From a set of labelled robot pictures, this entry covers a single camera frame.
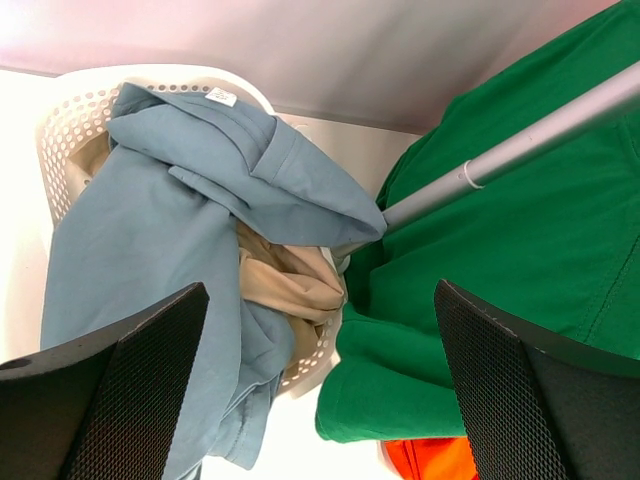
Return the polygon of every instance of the laundry basket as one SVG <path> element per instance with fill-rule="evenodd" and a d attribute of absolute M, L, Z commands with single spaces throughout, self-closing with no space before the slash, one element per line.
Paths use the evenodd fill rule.
<path fill-rule="evenodd" d="M 54 228 L 91 181 L 91 176 L 69 161 L 93 138 L 103 133 L 111 108 L 124 82 L 165 92 L 208 92 L 219 87 L 239 99 L 274 114 L 266 97 L 246 80 L 225 70 L 191 65 L 122 65 L 69 73 L 51 85 L 50 101 L 36 125 L 35 141 Z M 325 256 L 331 261 L 328 251 Z M 297 398 L 313 389 L 337 362 L 337 314 L 323 327 L 316 350 L 299 361 L 298 371 L 282 379 L 279 394 Z"/>

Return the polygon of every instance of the tan fabric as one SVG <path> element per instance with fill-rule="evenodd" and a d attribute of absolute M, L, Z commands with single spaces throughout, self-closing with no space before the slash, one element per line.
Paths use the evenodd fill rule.
<path fill-rule="evenodd" d="M 69 160 L 88 175 L 95 176 L 109 156 L 109 135 L 103 132 L 72 152 Z"/>
<path fill-rule="evenodd" d="M 315 351 L 316 327 L 342 307 L 344 287 L 318 247 L 274 245 L 242 222 L 237 229 L 242 297 L 287 315 L 296 339 L 293 369 Z"/>

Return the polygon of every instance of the green shirt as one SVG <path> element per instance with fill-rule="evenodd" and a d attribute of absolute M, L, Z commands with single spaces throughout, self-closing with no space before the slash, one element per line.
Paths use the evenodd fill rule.
<path fill-rule="evenodd" d="M 623 0 L 456 98 L 401 158 L 380 208 L 638 60 L 640 3 Z M 433 307 L 441 278 L 640 358 L 639 153 L 636 112 L 354 255 L 341 363 L 320 394 L 319 434 L 339 442 L 465 434 Z"/>

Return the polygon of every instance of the white label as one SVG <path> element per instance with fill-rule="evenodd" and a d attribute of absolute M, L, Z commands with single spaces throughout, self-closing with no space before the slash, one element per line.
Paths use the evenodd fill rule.
<path fill-rule="evenodd" d="M 226 90 L 222 90 L 219 87 L 212 89 L 205 98 L 213 100 L 214 102 L 222 103 L 227 107 L 233 107 L 236 104 L 236 100 L 238 100 L 237 95 L 227 92 Z"/>

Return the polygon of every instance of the gray rod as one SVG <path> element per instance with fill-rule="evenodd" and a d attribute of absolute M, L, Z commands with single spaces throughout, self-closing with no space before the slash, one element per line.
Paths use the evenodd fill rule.
<path fill-rule="evenodd" d="M 492 180 L 572 140 L 585 130 L 638 107 L 640 62 L 385 210 L 387 233 L 484 188 Z M 346 246 L 337 249 L 334 255 L 345 257 L 363 246 Z"/>

